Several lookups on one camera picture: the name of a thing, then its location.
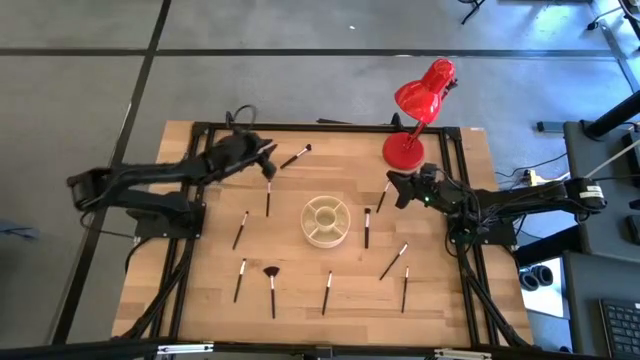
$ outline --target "lamp shade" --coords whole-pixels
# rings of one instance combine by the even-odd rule
[[[455,67],[447,59],[436,60],[420,80],[411,81],[396,91],[398,106],[407,115],[430,124],[442,107],[442,95],[455,78]]]

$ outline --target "lamp base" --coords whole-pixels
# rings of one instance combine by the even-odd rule
[[[382,147],[382,155],[387,164],[399,170],[413,170],[420,166],[424,159],[424,147],[418,140],[411,147],[405,147],[410,138],[411,134],[404,132],[387,138]]]

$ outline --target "keyboard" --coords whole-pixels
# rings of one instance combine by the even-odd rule
[[[609,356],[640,360],[640,301],[600,300]]]

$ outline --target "red desk lamp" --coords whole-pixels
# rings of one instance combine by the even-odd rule
[[[395,133],[387,138],[382,154],[389,165],[400,170],[415,169],[424,159],[424,148],[418,135],[436,120],[442,100],[456,85],[455,66],[447,59],[438,59],[420,80],[412,81],[396,91],[396,103],[420,124],[413,134]]]

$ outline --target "wooden table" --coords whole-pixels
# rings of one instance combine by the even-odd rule
[[[179,161],[191,122],[167,122],[158,162]],[[225,132],[216,132],[219,139]],[[386,184],[388,166],[381,147],[388,134],[259,131],[278,144],[272,155],[280,165],[307,144],[313,151],[280,170],[272,183],[271,214],[265,216],[266,180],[255,166],[222,185],[206,188],[208,204],[202,238],[196,243],[180,326],[180,339],[255,343],[384,346],[469,346],[457,262],[444,249],[445,219],[413,201],[393,205],[389,189],[379,214],[375,207]],[[495,189],[493,166],[482,129],[462,129],[465,157],[476,188]],[[421,135],[425,161],[441,164],[437,136]],[[454,156],[453,146],[450,153]],[[176,190],[156,185],[153,191]],[[300,226],[303,206],[312,198],[341,199],[351,214],[344,242],[333,249],[311,246]],[[364,208],[374,209],[370,248],[364,249]],[[245,211],[242,238],[232,250]],[[387,276],[386,266],[408,242],[405,254]],[[113,334],[129,329],[155,296],[167,240],[141,247],[129,266]],[[531,342],[517,273],[510,255],[484,247],[490,290],[516,331]],[[242,287],[233,303],[238,271],[247,258]],[[271,318],[267,266],[279,266],[277,318]],[[406,311],[400,312],[405,267],[410,267]],[[326,315],[321,315],[329,271],[333,283]],[[164,319],[172,309],[171,301]],[[487,341],[480,302],[475,300],[481,339]],[[167,333],[164,321],[162,334]]]

